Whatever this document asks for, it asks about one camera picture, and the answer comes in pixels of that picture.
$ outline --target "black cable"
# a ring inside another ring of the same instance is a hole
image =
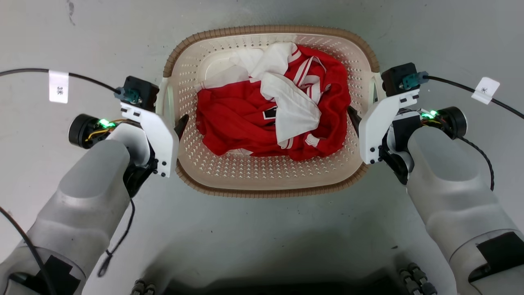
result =
[[[6,75],[11,75],[11,74],[14,74],[14,73],[23,73],[23,72],[49,72],[49,69],[38,69],[38,68],[25,68],[25,69],[15,69],[15,70],[9,70],[9,71],[3,71],[3,72],[0,72],[0,77],[1,76],[6,76]],[[117,90],[116,88],[113,88],[105,83],[102,83],[100,81],[97,81],[95,79],[92,79],[92,78],[89,78],[89,77],[86,77],[86,76],[82,76],[82,75],[79,75],[79,74],[75,74],[75,73],[69,73],[69,77],[74,77],[74,78],[78,78],[78,79],[82,79],[82,80],[85,80],[85,81],[88,81],[88,82],[91,82],[91,83],[95,83],[99,86],[102,86],[106,89],[109,89],[111,90],[112,92],[116,93],[116,94],[120,94],[120,91]]]
[[[435,117],[435,119],[440,122],[440,124],[442,125],[442,128],[446,129],[450,134],[455,134],[453,132],[453,130],[451,129],[451,127],[448,125],[448,123],[446,123],[444,120],[442,120],[439,116]],[[462,140],[463,142],[469,144],[471,147],[476,149],[477,152],[479,152],[484,157],[484,159],[488,163],[489,176],[491,178],[489,189],[491,189],[491,191],[493,191],[493,189],[495,189],[495,171],[493,171],[493,166],[492,166],[491,161],[489,160],[488,156],[486,155],[486,153],[484,153],[484,151],[481,150],[476,144],[474,144],[473,142],[463,138],[462,136],[456,136],[456,138],[458,138],[458,139]]]
[[[446,83],[446,84],[449,84],[449,85],[453,85],[455,87],[459,87],[459,88],[462,88],[466,91],[469,91],[471,93],[474,93],[475,92],[475,89],[473,88],[470,88],[468,86],[465,86],[465,85],[462,85],[460,83],[457,83],[457,82],[453,82],[453,81],[449,81],[449,80],[446,80],[446,79],[442,79],[442,78],[439,78],[439,77],[434,77],[434,76],[422,76],[423,79],[429,79],[429,80],[435,80],[435,81],[438,81],[438,82],[442,82],[442,83]],[[507,104],[497,100],[497,99],[492,99],[492,102],[500,107],[503,107],[504,109],[512,112],[513,114],[519,116],[521,119],[524,119],[524,114],[522,114],[521,112],[517,111],[516,109],[508,106]]]
[[[501,102],[501,101],[499,101],[499,100],[496,100],[496,99],[494,99],[494,98],[492,99],[492,102],[493,102],[494,104],[496,104],[496,105],[498,105],[498,106],[501,106],[501,107],[505,108],[506,110],[508,110],[508,111],[510,111],[510,112],[512,112],[512,113],[514,113],[515,115],[521,117],[522,119],[524,119],[524,114],[522,114],[521,112],[517,111],[516,109],[514,109],[514,108],[508,106],[507,104],[505,104],[505,103],[503,103],[503,102]]]
[[[113,254],[115,254],[116,250],[120,246],[120,244],[124,241],[124,239],[127,237],[127,234],[129,233],[129,229],[131,228],[131,224],[133,223],[133,217],[135,216],[135,203],[133,202],[133,199],[130,200],[131,202],[131,216],[129,217],[129,221],[127,222],[127,228],[120,240],[116,243],[116,246],[113,248],[113,251],[109,251],[106,249],[107,257],[104,260],[104,263],[100,266],[100,269],[98,271],[98,277],[101,278],[105,275],[107,272],[107,269],[109,268],[109,263],[111,262],[111,258],[113,258]]]
[[[489,189],[491,189],[493,191],[493,189],[495,188],[495,172],[493,171],[493,166],[491,165],[491,161],[489,160],[488,156],[486,155],[486,153],[484,153],[483,150],[481,150],[476,144],[474,144],[473,142],[463,138],[463,137],[457,137],[458,139],[462,140],[463,142],[469,144],[470,146],[472,146],[474,149],[477,150],[477,152],[479,152],[483,157],[484,159],[486,160],[486,162],[488,163],[488,167],[489,167],[489,176],[491,177],[491,184],[490,184],[490,187]]]
[[[7,218],[7,220],[9,220],[9,222],[11,222],[11,224],[16,228],[18,233],[22,236],[22,239],[26,243],[27,247],[29,248],[29,251],[31,251],[31,254],[35,258],[36,263],[38,264],[38,267],[40,268],[40,271],[42,272],[42,276],[43,276],[44,281],[46,282],[47,290],[49,291],[49,294],[50,295],[57,295],[57,291],[56,291],[56,289],[55,289],[55,287],[53,285],[53,282],[51,281],[51,277],[49,276],[49,273],[47,272],[47,270],[46,270],[46,268],[45,268],[45,266],[43,264],[42,258],[40,257],[40,255],[36,251],[35,245],[33,245],[33,243],[31,242],[29,237],[26,235],[24,230],[11,217],[11,215],[9,215],[9,213],[6,212],[6,210],[4,210],[2,207],[0,207],[0,212],[2,212],[2,214],[5,216],[5,218]]]
[[[459,88],[462,88],[466,91],[469,91],[471,93],[474,93],[475,92],[475,89],[473,88],[470,88],[468,86],[465,86],[465,85],[462,85],[460,83],[457,83],[457,82],[453,82],[453,81],[449,81],[449,80],[446,80],[446,79],[442,79],[442,78],[439,78],[439,77],[434,77],[434,76],[422,76],[423,79],[429,79],[429,80],[434,80],[434,81],[438,81],[438,82],[442,82],[442,83],[446,83],[446,84],[449,84],[449,85],[453,85],[455,87],[459,87]]]

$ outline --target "clothing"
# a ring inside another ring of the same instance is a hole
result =
[[[301,161],[342,147],[350,104],[342,63],[293,43],[243,48],[230,61],[236,65],[195,86],[196,126],[213,153]]]

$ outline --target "brown basket rim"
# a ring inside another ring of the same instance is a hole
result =
[[[244,27],[231,27],[216,30],[209,30],[193,34],[186,38],[179,45],[173,49],[173,52],[169,55],[164,66],[163,77],[169,78],[173,73],[173,68],[178,58],[190,45],[199,42],[201,40],[236,36],[236,35],[250,35],[250,34],[277,34],[277,33],[288,33],[288,34],[322,34],[326,36],[334,36],[345,38],[355,43],[366,55],[372,72],[379,72],[378,59],[369,46],[369,44],[360,38],[359,35],[353,34],[350,31],[337,28],[326,28],[326,27],[314,27],[314,26],[293,26],[293,25],[265,25],[265,26],[244,26]],[[203,185],[195,181],[192,177],[187,174],[184,170],[180,161],[177,160],[176,173],[184,183],[189,185],[194,190],[212,196],[224,196],[224,197],[243,197],[243,198],[281,198],[281,197],[299,197],[299,196],[310,196],[319,195],[326,193],[333,193],[341,191],[345,188],[350,187],[357,181],[359,181],[368,170],[368,165],[362,163],[360,167],[345,180],[323,186],[308,187],[308,188],[296,188],[296,189],[279,189],[272,191],[260,191],[260,190],[243,190],[243,189],[223,189],[215,188]]]

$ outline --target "basket handle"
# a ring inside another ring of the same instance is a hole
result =
[[[386,98],[386,92],[382,88],[382,83],[384,83],[384,81],[380,77],[380,73],[373,72],[372,74],[373,75],[369,79],[369,100],[367,106],[368,108],[371,107],[373,103]]]
[[[155,104],[155,112],[163,117],[166,117],[172,124],[173,127],[178,122],[178,102],[174,101],[173,87],[169,85],[169,78],[162,78],[159,91],[157,94],[157,101]]]

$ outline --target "green led light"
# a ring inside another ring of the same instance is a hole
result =
[[[427,114],[427,113],[423,113],[421,116],[425,117],[425,118],[428,118],[428,119],[435,119],[435,117],[433,117],[432,115]]]
[[[111,122],[107,121],[106,119],[100,119],[99,120],[99,124],[100,124],[100,126],[102,126],[104,128],[109,128],[109,127],[116,126],[115,123],[111,123]]]

